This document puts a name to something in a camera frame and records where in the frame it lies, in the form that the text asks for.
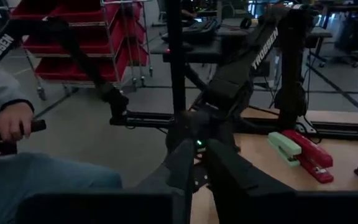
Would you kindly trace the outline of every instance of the jeans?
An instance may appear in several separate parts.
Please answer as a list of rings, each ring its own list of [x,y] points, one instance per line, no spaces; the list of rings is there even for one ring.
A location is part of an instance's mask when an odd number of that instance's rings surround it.
[[[0,223],[13,223],[17,206],[34,194],[122,188],[118,173],[92,164],[22,153],[0,159]]]

